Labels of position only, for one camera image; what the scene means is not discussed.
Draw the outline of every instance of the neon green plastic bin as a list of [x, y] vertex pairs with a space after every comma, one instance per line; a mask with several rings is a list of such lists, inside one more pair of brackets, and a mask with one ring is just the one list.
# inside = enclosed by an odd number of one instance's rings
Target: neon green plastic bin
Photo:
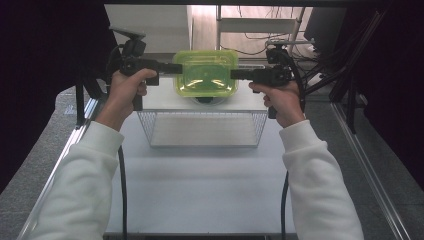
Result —
[[174, 79], [180, 96], [229, 97], [237, 91], [237, 81], [230, 79], [230, 70], [238, 65], [234, 51], [180, 51], [173, 62], [183, 65], [183, 74]]

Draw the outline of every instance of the metal frame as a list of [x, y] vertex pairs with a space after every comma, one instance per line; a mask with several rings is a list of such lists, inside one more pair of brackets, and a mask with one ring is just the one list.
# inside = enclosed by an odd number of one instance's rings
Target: metal frame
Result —
[[355, 125], [354, 125], [354, 115], [356, 108], [356, 80], [353, 77], [353, 70], [356, 67], [356, 63], [367, 46], [368, 41], [373, 36], [375, 30], [383, 20], [383, 17], [387, 11], [386, 9], [375, 10], [372, 20], [368, 24], [365, 33], [362, 35], [359, 43], [355, 47], [353, 53], [349, 56], [348, 60], [344, 64], [344, 66], [339, 69], [336, 73], [328, 75], [317, 84], [313, 85], [306, 89], [305, 94], [311, 94], [312, 92], [338, 80], [334, 85], [333, 89], [329, 94], [329, 98], [331, 102], [340, 102], [344, 95], [348, 93], [348, 102], [346, 109], [346, 118], [345, 121], [347, 125], [355, 134]]
[[104, 0], [105, 4], [143, 5], [243, 5], [290, 7], [350, 7], [378, 6], [383, 0]]
[[[296, 42], [297, 34], [299, 34], [299, 30], [300, 30], [300, 25], [302, 25], [303, 15], [305, 14], [305, 9], [306, 9], [306, 7], [303, 7], [302, 10], [300, 11], [299, 16], [296, 18], [293, 33], [290, 35], [290, 39], [289, 39], [290, 42]], [[288, 52], [289, 52], [290, 56], [292, 56], [293, 47], [294, 47], [294, 44], [291, 44], [288, 47]]]
[[68, 142], [66, 143], [62, 153], [60, 154], [56, 165], [53, 168], [52, 173], [50, 174], [46, 185], [44, 186], [43, 190], [41, 191], [40, 196], [37, 199], [37, 202], [35, 203], [34, 207], [32, 208], [31, 213], [29, 214], [24, 226], [22, 227], [21, 232], [19, 233], [19, 236], [17, 240], [24, 240], [28, 239], [29, 234], [34, 229], [34, 227], [37, 225], [37, 217], [40, 213], [41, 206], [43, 205], [44, 200], [47, 197], [47, 194], [49, 193], [54, 176], [56, 173], [56, 169], [59, 166], [59, 164], [62, 162], [63, 158], [68, 154], [69, 148], [80, 141], [84, 133], [87, 131], [92, 119], [94, 119], [97, 115], [98, 109], [99, 109], [99, 101], [95, 99], [90, 99], [85, 107], [85, 120], [82, 123], [82, 125], [79, 128], [76, 128], [72, 131], [71, 136], [68, 139]]
[[343, 121], [346, 116], [341, 104], [331, 103], [331, 107], [396, 239], [410, 239], [408, 231], [406, 230], [399, 213], [378, 178], [377, 173], [361, 145], [361, 142], [355, 134], [349, 131], [350, 127]]

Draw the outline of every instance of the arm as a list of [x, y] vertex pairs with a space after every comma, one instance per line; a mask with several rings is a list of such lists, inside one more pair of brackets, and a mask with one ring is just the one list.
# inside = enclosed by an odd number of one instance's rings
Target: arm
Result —
[[285, 153], [284, 164], [290, 173], [289, 186], [293, 218], [299, 239], [363, 239], [361, 223], [343, 182], [336, 159], [327, 143], [316, 136], [305, 120], [297, 85], [282, 88], [250, 83], [263, 92], [265, 106], [274, 106]]
[[116, 153], [123, 141], [118, 131], [132, 113], [135, 94], [146, 95], [144, 79], [155, 74], [146, 69], [128, 79], [114, 74], [111, 94], [96, 122], [59, 164], [30, 239], [103, 239]]

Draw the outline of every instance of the white surface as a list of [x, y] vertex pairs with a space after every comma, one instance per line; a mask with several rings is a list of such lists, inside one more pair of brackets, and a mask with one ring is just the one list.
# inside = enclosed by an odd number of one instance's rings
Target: white surface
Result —
[[174, 79], [161, 77], [159, 86], [147, 86], [147, 96], [143, 97], [145, 110], [201, 110], [201, 111], [266, 111], [263, 94], [254, 94], [248, 87], [250, 81], [239, 81], [237, 91], [224, 102], [208, 106], [181, 97], [175, 92]]
[[[280, 233], [286, 173], [280, 129], [275, 120], [267, 120], [258, 148], [150, 148], [137, 115], [132, 114], [121, 130], [126, 137], [128, 231]], [[294, 232], [290, 195], [287, 200], [286, 229]], [[121, 230], [118, 169], [106, 232]]]
[[[190, 50], [192, 15], [185, 5], [118, 5], [106, 4], [110, 24], [144, 32], [145, 53], [176, 53]], [[128, 40], [115, 33], [118, 44]]]

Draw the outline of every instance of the black cable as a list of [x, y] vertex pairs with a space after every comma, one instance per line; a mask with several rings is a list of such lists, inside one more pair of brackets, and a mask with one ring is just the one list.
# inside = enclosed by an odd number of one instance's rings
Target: black cable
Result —
[[240, 17], [243, 18], [243, 16], [241, 15], [241, 6], [240, 5], [237, 6], [237, 12], [239, 13]]
[[[106, 65], [106, 89], [107, 94], [110, 92], [110, 85], [112, 84], [112, 74], [113, 71], [119, 69], [119, 64], [121, 62], [120, 58], [113, 59], [114, 56], [118, 53], [119, 48], [124, 47], [123, 44], [119, 44], [110, 52], [109, 60]], [[128, 239], [128, 230], [127, 230], [127, 178], [125, 176], [125, 162], [124, 162], [124, 151], [122, 146], [118, 149], [118, 158], [119, 158], [119, 169], [121, 172], [121, 190], [122, 190], [122, 239]]]
[[271, 17], [270, 18], [272, 18], [272, 15], [274, 14], [274, 10], [275, 10], [275, 7], [271, 7]]
[[285, 36], [287, 35], [287, 33], [281, 33], [281, 34], [275, 34], [275, 35], [269, 35], [268, 37], [248, 37], [246, 33], [244, 33], [244, 36], [247, 39], [253, 39], [253, 40], [264, 40], [264, 39], [270, 39], [270, 38], [275, 38], [275, 37], [281, 37], [281, 36]]
[[371, 21], [371, 19], [365, 19], [358, 26], [357, 30], [351, 35], [351, 37], [345, 41], [336, 51], [331, 53], [328, 56], [318, 58], [318, 61], [325, 65], [332, 65], [333, 63], [338, 63], [343, 60], [346, 56], [347, 52], [351, 48], [351, 45], [362, 35], [362, 33], [366, 30], [367, 24]]
[[122, 189], [122, 239], [128, 239], [127, 230], [127, 180], [125, 176], [124, 152], [122, 146], [118, 150], [119, 169], [121, 171], [121, 189]]
[[292, 7], [292, 12], [290, 13], [290, 19], [292, 19], [293, 18], [293, 9], [294, 9], [294, 7]]
[[286, 199], [287, 192], [289, 189], [289, 172], [286, 173], [286, 179], [284, 180], [283, 193], [281, 195], [281, 239], [286, 239]]
[[302, 80], [303, 80], [303, 83], [304, 83], [304, 88], [305, 88], [305, 90], [306, 90], [306, 88], [307, 88], [307, 84], [308, 84], [308, 82], [309, 82], [309, 77], [310, 76], [312, 76], [312, 75], [315, 75], [315, 74], [317, 74], [317, 73], [319, 73], [323, 68], [324, 68], [324, 66], [322, 66], [321, 64], [317, 64], [317, 65], [315, 65], [312, 69], [310, 69], [310, 70], [305, 70], [305, 69], [303, 69], [300, 65], [299, 65], [299, 63], [300, 62], [318, 62], [318, 60], [317, 59], [315, 59], [315, 58], [309, 58], [309, 57], [305, 57], [305, 56], [303, 56], [301, 53], [300, 53], [300, 50], [299, 50], [299, 48], [295, 45], [295, 48], [296, 48], [296, 50], [297, 50], [297, 52], [298, 52], [298, 54], [297, 53], [295, 53], [295, 52], [293, 52], [293, 55], [294, 56], [298, 56], [299, 58], [296, 58], [296, 57], [293, 57], [293, 59], [294, 60], [296, 60], [295, 61], [295, 64], [296, 64], [296, 67], [298, 68], [298, 69], [300, 69], [302, 72], [303, 72], [303, 76], [302, 76]]
[[302, 109], [302, 112], [305, 112], [305, 88], [302, 83], [302, 78], [300, 77], [299, 70], [297, 69], [293, 58], [288, 57], [288, 60], [289, 66], [293, 72], [294, 78], [299, 88], [300, 108]]
[[261, 51], [259, 51], [259, 52], [257, 52], [257, 53], [247, 53], [247, 52], [239, 51], [239, 50], [237, 50], [237, 49], [226, 48], [226, 47], [223, 47], [222, 45], [220, 45], [220, 47], [221, 47], [222, 49], [225, 49], [225, 50], [233, 50], [233, 51], [235, 51], [235, 52], [243, 53], [243, 54], [246, 54], [246, 55], [258, 55], [258, 54], [260, 54], [260, 53], [262, 53], [262, 52], [264, 52], [264, 51], [266, 51], [266, 50], [268, 49], [267, 47], [265, 47], [263, 50], [261, 50]]

